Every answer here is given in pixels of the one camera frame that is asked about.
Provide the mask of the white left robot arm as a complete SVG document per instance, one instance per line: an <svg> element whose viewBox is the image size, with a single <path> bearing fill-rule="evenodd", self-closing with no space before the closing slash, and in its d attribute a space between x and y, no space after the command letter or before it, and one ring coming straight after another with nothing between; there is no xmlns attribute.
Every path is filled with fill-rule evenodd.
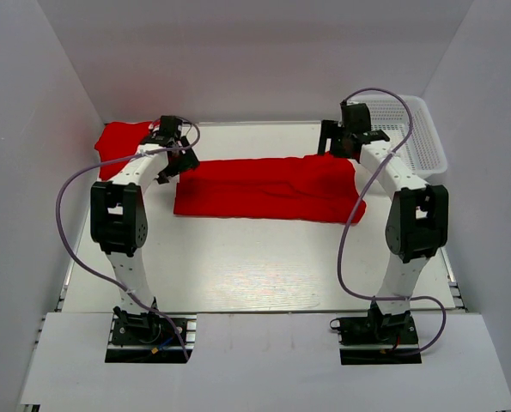
<svg viewBox="0 0 511 412"><path fill-rule="evenodd" d="M112 265L120 284L120 310L141 316L157 308L143 263L142 248L148 238L143 195L156 182L199 166L187 138L193 122L162 116L148 127L134 156L111 178L94 183L90 192L90 233Z"/></svg>

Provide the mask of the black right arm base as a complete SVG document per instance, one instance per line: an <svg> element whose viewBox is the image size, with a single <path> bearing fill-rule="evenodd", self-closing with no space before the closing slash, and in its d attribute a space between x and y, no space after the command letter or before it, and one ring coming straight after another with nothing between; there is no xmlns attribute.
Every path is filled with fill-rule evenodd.
<svg viewBox="0 0 511 412"><path fill-rule="evenodd" d="M378 324L369 317L341 317L330 321L330 328L339 334L344 346L418 345L418 335L412 316L393 325Z"/></svg>

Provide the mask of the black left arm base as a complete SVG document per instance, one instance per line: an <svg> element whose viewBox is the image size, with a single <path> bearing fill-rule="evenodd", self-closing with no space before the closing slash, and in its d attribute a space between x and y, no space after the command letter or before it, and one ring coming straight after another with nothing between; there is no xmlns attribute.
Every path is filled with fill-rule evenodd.
<svg viewBox="0 0 511 412"><path fill-rule="evenodd" d="M128 313L118 306L113 308L111 343L117 346L179 345L173 326L164 318L152 313Z"/></svg>

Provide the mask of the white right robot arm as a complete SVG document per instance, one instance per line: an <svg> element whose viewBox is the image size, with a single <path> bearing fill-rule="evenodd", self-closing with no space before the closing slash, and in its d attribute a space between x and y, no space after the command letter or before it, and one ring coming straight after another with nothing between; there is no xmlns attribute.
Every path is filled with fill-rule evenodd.
<svg viewBox="0 0 511 412"><path fill-rule="evenodd" d="M382 316L402 318L411 309L423 268L447 242L448 192L443 185L430 185L404 164L387 133L372 128L366 104L343 101L340 109L339 121L321 122L317 154L356 161L391 199L385 225L390 257L371 301Z"/></svg>

